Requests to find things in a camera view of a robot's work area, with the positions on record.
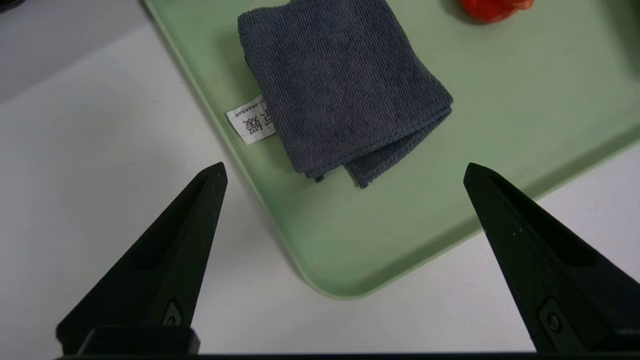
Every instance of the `black object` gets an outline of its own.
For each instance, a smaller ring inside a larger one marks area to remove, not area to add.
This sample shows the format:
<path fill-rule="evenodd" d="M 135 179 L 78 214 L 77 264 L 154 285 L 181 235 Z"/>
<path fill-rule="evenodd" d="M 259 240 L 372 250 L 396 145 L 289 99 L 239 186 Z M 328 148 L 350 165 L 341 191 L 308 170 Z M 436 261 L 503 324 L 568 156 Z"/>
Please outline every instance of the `black object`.
<path fill-rule="evenodd" d="M 222 163 L 202 170 L 187 185 L 58 325 L 56 335 L 65 355 L 78 353 L 85 338 L 82 354 L 91 354 L 86 350 L 95 348 L 94 341 L 112 342 L 112 346 L 124 338 L 135 341 L 144 333 L 138 327 L 150 327 L 148 331 L 158 335 L 148 349 L 171 343 L 170 334 L 153 327 L 179 325 L 191 331 L 226 188 Z M 113 328 L 101 329 L 114 326 L 124 327 L 121 338 Z M 138 329 L 132 332 L 127 327 Z M 168 331 L 189 337 L 184 329 Z M 186 343 L 197 341 L 195 335 L 191 337 Z M 188 348 L 195 353 L 198 345 Z M 123 354 L 106 352 L 104 344 L 98 348 L 100 354 Z"/>
<path fill-rule="evenodd" d="M 0 13 L 7 12 L 11 9 L 17 8 L 25 0 L 0 0 Z"/>
<path fill-rule="evenodd" d="M 469 164 L 464 183 L 537 354 L 194 355 L 189 325 L 227 185 L 219 163 L 59 324 L 63 359 L 640 359 L 640 285 L 494 171 Z"/>
<path fill-rule="evenodd" d="M 536 350 L 640 350 L 640 285 L 496 172 L 465 186 Z"/>

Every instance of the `gray towel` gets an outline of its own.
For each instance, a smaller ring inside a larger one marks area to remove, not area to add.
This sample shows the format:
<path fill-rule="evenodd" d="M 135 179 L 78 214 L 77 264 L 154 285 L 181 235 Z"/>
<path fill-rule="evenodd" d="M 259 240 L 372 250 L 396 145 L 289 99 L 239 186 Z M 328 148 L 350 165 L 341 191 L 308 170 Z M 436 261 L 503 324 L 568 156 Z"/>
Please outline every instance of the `gray towel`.
<path fill-rule="evenodd" d="M 242 14 L 238 30 L 285 151 L 308 177 L 344 165 L 364 188 L 451 112 L 384 0 L 292 0 Z"/>

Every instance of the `white table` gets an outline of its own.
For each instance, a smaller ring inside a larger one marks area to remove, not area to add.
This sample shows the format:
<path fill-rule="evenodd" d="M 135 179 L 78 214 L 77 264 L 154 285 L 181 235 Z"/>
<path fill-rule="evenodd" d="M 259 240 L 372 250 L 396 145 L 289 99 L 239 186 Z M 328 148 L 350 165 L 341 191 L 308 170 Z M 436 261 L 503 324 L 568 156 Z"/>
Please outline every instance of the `white table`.
<path fill-rule="evenodd" d="M 56 324 L 218 161 L 201 352 L 533 349 L 481 235 L 362 300 L 311 290 L 140 4 L 28 0 L 0 15 L 0 356 L 58 356 Z M 636 145 L 540 203 L 640 279 L 639 179 Z"/>

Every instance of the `microfiber towel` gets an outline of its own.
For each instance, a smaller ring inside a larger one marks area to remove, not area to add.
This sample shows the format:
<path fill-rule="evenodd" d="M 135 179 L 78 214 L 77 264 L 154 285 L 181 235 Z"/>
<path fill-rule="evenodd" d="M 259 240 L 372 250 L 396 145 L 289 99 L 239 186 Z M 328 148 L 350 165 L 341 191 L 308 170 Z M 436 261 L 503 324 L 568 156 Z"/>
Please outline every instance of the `microfiber towel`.
<path fill-rule="evenodd" d="M 285 151 L 308 177 L 344 165 L 365 188 L 451 112 L 385 0 L 292 0 L 242 14 L 238 31 Z"/>

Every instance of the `screw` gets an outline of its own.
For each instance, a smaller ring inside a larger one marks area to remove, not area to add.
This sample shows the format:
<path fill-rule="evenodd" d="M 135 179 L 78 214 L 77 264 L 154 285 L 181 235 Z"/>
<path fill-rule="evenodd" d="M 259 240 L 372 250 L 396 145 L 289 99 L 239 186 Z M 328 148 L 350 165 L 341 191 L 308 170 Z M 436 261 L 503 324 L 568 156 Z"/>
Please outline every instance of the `screw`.
<path fill-rule="evenodd" d="M 562 329 L 560 319 L 558 319 L 556 314 L 549 314 L 549 316 L 547 316 L 547 325 L 549 325 L 549 329 L 551 329 L 556 334 L 559 333 Z"/>

